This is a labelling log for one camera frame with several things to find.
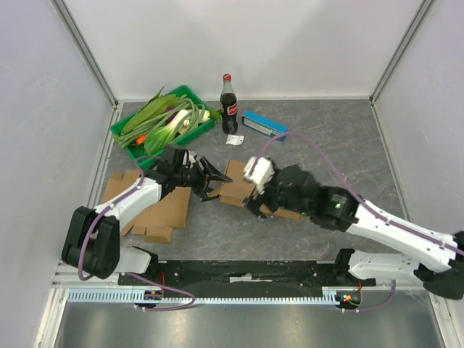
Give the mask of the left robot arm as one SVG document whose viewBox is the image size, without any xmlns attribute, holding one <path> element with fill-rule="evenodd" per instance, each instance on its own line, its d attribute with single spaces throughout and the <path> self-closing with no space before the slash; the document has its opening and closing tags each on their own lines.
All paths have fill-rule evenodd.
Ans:
<svg viewBox="0 0 464 348">
<path fill-rule="evenodd" d="M 178 187 L 190 188 L 202 201 L 212 199 L 210 183 L 230 183 L 205 157 L 176 144 L 167 145 L 154 167 L 141 170 L 138 179 L 122 193 L 96 207 L 77 208 L 72 214 L 61 259 L 78 270 L 78 277 L 106 279 L 113 273 L 133 273 L 143 285 L 159 277 L 153 254 L 138 247 L 123 248 L 120 233 L 147 207 L 163 200 Z"/>
</svg>

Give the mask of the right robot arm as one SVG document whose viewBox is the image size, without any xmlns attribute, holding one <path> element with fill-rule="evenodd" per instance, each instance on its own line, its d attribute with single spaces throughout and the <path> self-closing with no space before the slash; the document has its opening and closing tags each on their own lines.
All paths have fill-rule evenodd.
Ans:
<svg viewBox="0 0 464 348">
<path fill-rule="evenodd" d="M 306 215 L 323 229 L 372 239 L 393 254 L 342 249 L 332 267 L 335 282 L 396 281 L 417 283 L 445 299 L 463 298 L 463 232 L 433 231 L 392 215 L 354 191 L 320 185 L 298 165 L 283 169 L 267 158 L 251 158 L 244 180 L 253 184 L 244 206 L 264 220 L 261 208 Z"/>
</svg>

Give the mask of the large cardboard box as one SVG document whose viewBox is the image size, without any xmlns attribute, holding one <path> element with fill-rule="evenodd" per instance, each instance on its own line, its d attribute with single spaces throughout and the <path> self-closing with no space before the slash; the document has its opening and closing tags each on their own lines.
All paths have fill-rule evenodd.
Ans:
<svg viewBox="0 0 464 348">
<path fill-rule="evenodd" d="M 222 203 L 234 205 L 237 207 L 244 207 L 243 200 L 251 195 L 254 185 L 246 182 L 243 179 L 243 170 L 244 163 L 235 159 L 230 159 L 225 166 L 225 174 L 232 178 L 231 183 L 224 183 L 218 187 L 221 188 L 219 200 Z M 302 216 L 298 213 L 278 209 L 276 212 L 272 213 L 267 209 L 265 205 L 261 206 L 261 210 L 266 215 L 275 215 L 282 218 L 287 218 L 290 220 L 299 220 Z"/>
</svg>

